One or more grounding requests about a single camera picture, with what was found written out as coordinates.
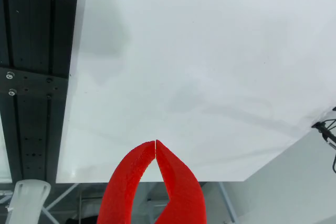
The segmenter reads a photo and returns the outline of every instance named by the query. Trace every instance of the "bolt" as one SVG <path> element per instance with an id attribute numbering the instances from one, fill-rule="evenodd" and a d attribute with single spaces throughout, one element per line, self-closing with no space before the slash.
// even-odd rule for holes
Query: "bolt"
<path id="1" fill-rule="evenodd" d="M 10 89 L 8 94 L 12 97 L 15 96 L 16 95 L 16 89 Z"/>
<path id="2" fill-rule="evenodd" d="M 15 74 L 13 72 L 7 72 L 6 78 L 9 80 L 12 80 L 14 78 Z"/>

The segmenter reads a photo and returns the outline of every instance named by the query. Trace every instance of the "white object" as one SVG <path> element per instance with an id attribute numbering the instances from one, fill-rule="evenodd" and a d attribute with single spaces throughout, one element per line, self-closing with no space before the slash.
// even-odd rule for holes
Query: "white object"
<path id="1" fill-rule="evenodd" d="M 57 182 L 108 182 L 155 139 L 200 181 L 245 180 L 335 106 L 335 3 L 78 0 Z"/>
<path id="2" fill-rule="evenodd" d="M 50 188 L 49 183 L 41 180 L 18 181 L 8 207 L 10 214 L 6 224 L 37 224 Z"/>

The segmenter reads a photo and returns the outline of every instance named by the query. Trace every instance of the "white surface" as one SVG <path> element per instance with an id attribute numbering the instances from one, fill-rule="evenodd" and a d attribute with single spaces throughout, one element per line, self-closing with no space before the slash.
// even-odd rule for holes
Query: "white surface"
<path id="1" fill-rule="evenodd" d="M 245 180 L 335 105 L 335 3 L 79 0 L 57 182 L 107 182 L 155 139 Z"/>
<path id="2" fill-rule="evenodd" d="M 4 131 L 2 129 L 2 122 L 0 115 L 0 183 L 12 182 L 10 171 L 11 170 L 9 169 Z"/>
<path id="3" fill-rule="evenodd" d="M 313 130 L 246 181 L 226 183 L 240 223 L 336 223 L 334 157 Z M 217 188 L 208 183 L 202 189 L 207 223 L 230 223 Z"/>

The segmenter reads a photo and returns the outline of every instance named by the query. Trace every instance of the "metal frame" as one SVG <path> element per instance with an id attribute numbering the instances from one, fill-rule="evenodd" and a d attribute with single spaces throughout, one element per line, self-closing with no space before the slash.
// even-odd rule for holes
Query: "metal frame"
<path id="1" fill-rule="evenodd" d="M 76 3 L 0 0 L 0 113 L 13 183 L 56 181 Z"/>

